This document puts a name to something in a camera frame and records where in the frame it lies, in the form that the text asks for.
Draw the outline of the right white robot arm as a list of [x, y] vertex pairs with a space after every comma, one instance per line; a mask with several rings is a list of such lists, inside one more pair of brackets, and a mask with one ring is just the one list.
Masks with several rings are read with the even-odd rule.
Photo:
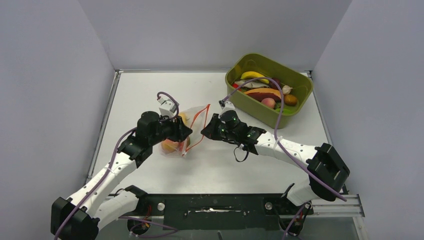
[[265, 129], [247, 125], [234, 110], [213, 114], [201, 134], [213, 141], [236, 145], [249, 154], [273, 157], [305, 171], [308, 178], [291, 186], [281, 199], [286, 213], [295, 213], [302, 204], [315, 199], [347, 200], [340, 191], [350, 170], [328, 143], [312, 146], [286, 140]]

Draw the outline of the yellow bell pepper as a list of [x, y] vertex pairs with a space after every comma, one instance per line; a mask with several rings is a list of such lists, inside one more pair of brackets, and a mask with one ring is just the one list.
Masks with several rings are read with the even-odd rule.
[[193, 116], [191, 114], [184, 113], [184, 112], [180, 112], [178, 115], [181, 117], [184, 125], [191, 129], [192, 128], [192, 122], [193, 122]]

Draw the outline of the peach fruit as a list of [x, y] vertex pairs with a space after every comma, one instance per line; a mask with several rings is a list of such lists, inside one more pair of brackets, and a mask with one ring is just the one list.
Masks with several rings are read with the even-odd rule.
[[171, 154], [180, 149], [180, 143], [166, 139], [160, 143], [160, 147], [165, 154]]

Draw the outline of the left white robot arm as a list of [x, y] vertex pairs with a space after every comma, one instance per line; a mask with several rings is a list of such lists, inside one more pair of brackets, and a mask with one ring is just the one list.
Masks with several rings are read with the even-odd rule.
[[181, 116], [172, 118], [146, 111], [135, 128], [117, 141], [111, 160], [81, 189], [52, 204], [50, 231], [56, 240], [94, 240], [99, 231], [135, 210], [146, 193], [131, 186], [127, 193], [107, 200], [117, 185], [134, 172], [164, 140], [184, 142], [192, 133]]

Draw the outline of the dark purple plum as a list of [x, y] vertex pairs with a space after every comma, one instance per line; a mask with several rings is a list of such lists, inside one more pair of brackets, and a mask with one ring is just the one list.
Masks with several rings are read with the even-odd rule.
[[281, 89], [282, 88], [281, 82], [280, 82], [280, 80], [278, 78], [272, 78], [272, 81], [271, 80], [269, 81], [269, 86], [272, 89], [275, 89], [275, 90], [278, 90], [278, 89]]

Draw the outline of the clear zip bag orange zipper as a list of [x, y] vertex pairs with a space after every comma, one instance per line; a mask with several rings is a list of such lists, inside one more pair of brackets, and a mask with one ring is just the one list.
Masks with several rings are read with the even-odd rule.
[[166, 157], [185, 157], [191, 150], [193, 150], [200, 142], [204, 139], [204, 136], [201, 134], [202, 129], [207, 124], [207, 118], [210, 110], [210, 104], [204, 106], [196, 106], [189, 108], [179, 113], [186, 113], [192, 115], [192, 134], [183, 142], [180, 142], [179, 150], [173, 153], [166, 154], [162, 151], [161, 144], [158, 149], [160, 153]]

